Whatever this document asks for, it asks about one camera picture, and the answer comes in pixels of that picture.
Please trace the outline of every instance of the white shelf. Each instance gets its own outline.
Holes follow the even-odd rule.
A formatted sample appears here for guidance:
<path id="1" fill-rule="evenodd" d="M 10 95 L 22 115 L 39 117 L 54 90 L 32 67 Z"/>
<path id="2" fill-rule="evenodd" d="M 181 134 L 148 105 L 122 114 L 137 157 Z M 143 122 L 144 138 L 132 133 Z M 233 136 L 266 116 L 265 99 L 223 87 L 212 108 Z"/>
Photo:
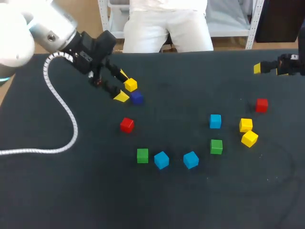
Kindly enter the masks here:
<path id="1" fill-rule="evenodd" d="M 109 30 L 117 39 L 123 39 L 123 29 L 129 17 L 129 5 L 111 5 L 107 0 L 98 0 L 104 30 Z M 244 15 L 238 0 L 209 0 L 206 10 L 207 23 L 212 37 L 247 36 L 246 48 L 251 49 L 264 0 L 254 0 L 251 25 Z M 111 13 L 108 20 L 107 7 Z"/>
<path id="2" fill-rule="evenodd" d="M 210 0 L 206 20 L 212 37 L 249 35 L 249 21 L 236 0 Z"/>

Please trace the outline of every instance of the floor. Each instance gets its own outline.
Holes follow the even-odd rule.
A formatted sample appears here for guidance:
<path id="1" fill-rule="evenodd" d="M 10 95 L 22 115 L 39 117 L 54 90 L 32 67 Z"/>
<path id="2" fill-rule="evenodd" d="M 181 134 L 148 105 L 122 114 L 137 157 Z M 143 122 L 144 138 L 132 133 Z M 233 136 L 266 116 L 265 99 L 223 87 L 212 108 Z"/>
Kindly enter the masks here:
<path id="1" fill-rule="evenodd" d="M 97 37 L 102 33 L 102 23 L 97 0 L 54 0 L 65 11 L 70 13 L 78 22 L 78 30 L 86 31 L 92 37 Z M 243 37 L 234 38 L 213 38 L 215 50 L 243 50 L 246 39 Z M 118 41 L 115 52 L 121 52 L 123 41 Z M 255 43 L 253 49 L 297 49 L 297 42 L 294 43 Z M 35 53 L 46 53 L 46 51 L 36 45 Z M 10 86 L 11 80 L 0 87 L 0 104 Z"/>

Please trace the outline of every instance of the dark cabinet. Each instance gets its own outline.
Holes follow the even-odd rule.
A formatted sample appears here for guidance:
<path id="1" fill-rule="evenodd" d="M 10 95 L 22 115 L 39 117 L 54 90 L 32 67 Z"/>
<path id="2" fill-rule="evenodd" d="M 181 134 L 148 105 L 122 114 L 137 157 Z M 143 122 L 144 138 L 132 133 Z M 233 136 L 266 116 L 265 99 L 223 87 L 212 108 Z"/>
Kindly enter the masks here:
<path id="1" fill-rule="evenodd" d="M 295 42 L 305 18 L 305 0 L 265 0 L 256 42 Z"/>

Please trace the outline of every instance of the red cube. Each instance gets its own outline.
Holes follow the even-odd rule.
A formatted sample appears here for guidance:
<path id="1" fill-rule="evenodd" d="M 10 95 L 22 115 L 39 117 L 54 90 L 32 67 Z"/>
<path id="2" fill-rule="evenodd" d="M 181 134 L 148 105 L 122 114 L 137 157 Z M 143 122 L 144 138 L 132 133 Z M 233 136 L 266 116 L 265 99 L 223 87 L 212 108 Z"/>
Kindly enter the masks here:
<path id="1" fill-rule="evenodd" d="M 134 121 L 130 118 L 124 118 L 120 127 L 123 132 L 131 133 L 134 128 Z"/>
<path id="2" fill-rule="evenodd" d="M 257 99 L 256 101 L 256 112 L 265 113 L 268 110 L 268 100 L 267 99 Z"/>

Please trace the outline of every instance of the green cube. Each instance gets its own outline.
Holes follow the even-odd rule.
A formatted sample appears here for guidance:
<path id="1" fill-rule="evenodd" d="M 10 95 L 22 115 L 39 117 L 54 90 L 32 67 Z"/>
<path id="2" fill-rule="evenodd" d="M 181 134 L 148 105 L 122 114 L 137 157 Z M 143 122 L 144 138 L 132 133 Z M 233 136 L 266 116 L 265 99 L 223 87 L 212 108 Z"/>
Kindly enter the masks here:
<path id="1" fill-rule="evenodd" d="M 137 161 L 139 164 L 148 164 L 148 149 L 138 149 Z"/>
<path id="2" fill-rule="evenodd" d="M 211 154 L 222 154 L 222 153 L 223 153 L 223 141 L 211 140 Z"/>

